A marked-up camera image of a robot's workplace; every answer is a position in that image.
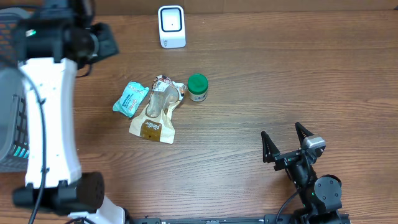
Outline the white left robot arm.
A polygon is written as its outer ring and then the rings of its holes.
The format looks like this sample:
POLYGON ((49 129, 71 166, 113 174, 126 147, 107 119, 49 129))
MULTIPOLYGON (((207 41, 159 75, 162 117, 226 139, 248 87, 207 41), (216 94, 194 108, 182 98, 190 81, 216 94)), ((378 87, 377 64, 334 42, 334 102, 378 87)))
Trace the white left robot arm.
POLYGON ((128 223, 128 212, 105 194, 99 172, 83 172, 75 144, 73 93, 79 69, 119 52, 107 24, 94 23, 95 4, 46 0, 19 21, 12 44, 27 109, 29 160, 14 205, 67 216, 70 223, 128 223))

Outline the beige brown snack pouch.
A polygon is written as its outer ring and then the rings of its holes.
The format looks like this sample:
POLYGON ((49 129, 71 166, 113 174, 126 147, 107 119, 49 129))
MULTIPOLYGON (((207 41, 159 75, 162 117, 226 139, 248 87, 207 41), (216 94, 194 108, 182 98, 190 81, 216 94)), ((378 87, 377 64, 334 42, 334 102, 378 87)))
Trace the beige brown snack pouch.
POLYGON ((165 75, 155 78, 148 104, 133 118, 129 132, 143 139, 173 144, 175 128, 172 124, 174 109, 181 103, 187 87, 165 75))

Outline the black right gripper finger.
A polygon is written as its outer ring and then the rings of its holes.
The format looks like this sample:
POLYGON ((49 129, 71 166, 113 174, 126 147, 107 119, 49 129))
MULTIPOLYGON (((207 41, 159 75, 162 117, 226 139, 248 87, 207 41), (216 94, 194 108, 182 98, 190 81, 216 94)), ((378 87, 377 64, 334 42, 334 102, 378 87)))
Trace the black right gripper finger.
POLYGON ((262 139, 262 158, 263 163, 271 163, 275 161, 275 158, 280 155, 280 151, 273 143, 269 135, 265 132, 261 132, 261 139, 262 139))
POLYGON ((295 129, 297 132, 297 136, 299 139, 300 144, 304 142, 304 139, 309 136, 313 136, 314 134, 310 132, 308 129, 306 129, 301 123, 296 122, 295 123, 295 129))

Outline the green lid jar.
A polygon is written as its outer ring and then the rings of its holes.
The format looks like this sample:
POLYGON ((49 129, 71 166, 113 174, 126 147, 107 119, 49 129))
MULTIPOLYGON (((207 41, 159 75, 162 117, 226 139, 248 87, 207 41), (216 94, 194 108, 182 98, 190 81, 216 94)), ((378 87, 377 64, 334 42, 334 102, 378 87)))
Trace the green lid jar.
POLYGON ((208 80, 201 73, 190 76, 187 82, 190 99, 195 102, 204 101, 208 95, 208 80))

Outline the teal tissue pack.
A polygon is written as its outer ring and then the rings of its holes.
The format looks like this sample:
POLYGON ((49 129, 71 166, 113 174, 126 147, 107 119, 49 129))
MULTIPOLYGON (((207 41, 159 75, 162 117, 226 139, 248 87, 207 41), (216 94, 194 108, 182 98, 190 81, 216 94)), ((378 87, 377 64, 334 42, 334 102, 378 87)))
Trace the teal tissue pack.
POLYGON ((121 97, 113 105, 113 111, 132 118, 148 92, 149 87, 144 87, 137 82, 129 82, 121 97))

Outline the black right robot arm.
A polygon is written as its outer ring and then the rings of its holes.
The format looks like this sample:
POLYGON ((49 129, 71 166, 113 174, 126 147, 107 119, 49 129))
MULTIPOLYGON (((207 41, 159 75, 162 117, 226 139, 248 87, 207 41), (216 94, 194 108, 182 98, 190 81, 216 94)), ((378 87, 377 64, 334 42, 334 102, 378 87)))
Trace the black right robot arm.
POLYGON ((306 129, 301 123, 295 123, 300 146, 297 150, 281 154, 270 136, 261 132, 262 159, 264 163, 273 163, 274 170, 284 170, 295 186, 290 196, 273 217, 265 218, 273 223, 349 223, 349 216, 340 215, 342 208, 342 183, 335 175, 318 177, 313 165, 323 154, 325 140, 306 129), (296 197, 300 197, 303 207, 287 218, 282 217, 285 207, 296 197))

